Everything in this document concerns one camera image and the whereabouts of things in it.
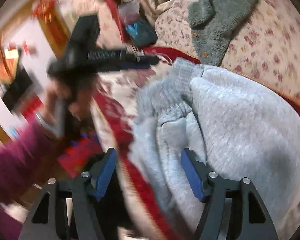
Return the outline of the left maroon sleeve forearm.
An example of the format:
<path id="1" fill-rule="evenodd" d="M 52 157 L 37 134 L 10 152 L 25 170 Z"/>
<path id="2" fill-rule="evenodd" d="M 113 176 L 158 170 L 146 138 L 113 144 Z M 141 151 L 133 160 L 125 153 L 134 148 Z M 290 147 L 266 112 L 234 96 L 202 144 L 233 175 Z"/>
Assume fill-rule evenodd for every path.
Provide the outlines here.
<path id="1" fill-rule="evenodd" d="M 43 158 L 53 154 L 57 142 L 53 133 L 32 120 L 17 139 L 0 146 L 0 204 L 27 191 Z M 22 227 L 0 205 L 0 239 L 18 239 Z"/>

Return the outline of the left hand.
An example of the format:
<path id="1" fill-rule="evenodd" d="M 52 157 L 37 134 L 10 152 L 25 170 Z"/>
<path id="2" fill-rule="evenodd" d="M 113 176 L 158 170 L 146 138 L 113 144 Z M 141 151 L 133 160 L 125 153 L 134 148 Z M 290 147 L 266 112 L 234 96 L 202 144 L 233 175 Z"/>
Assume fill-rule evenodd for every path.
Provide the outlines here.
<path id="1" fill-rule="evenodd" d="M 44 107 L 40 111 L 40 116 L 48 125 L 53 126 L 56 122 L 57 101 L 64 100 L 70 101 L 68 110 L 73 117 L 79 121 L 86 119 L 90 114 L 90 104 L 97 81 L 98 75 L 96 74 L 80 78 L 73 95 L 68 85 L 59 79 L 51 79 L 51 83 L 46 89 L 46 100 Z"/>

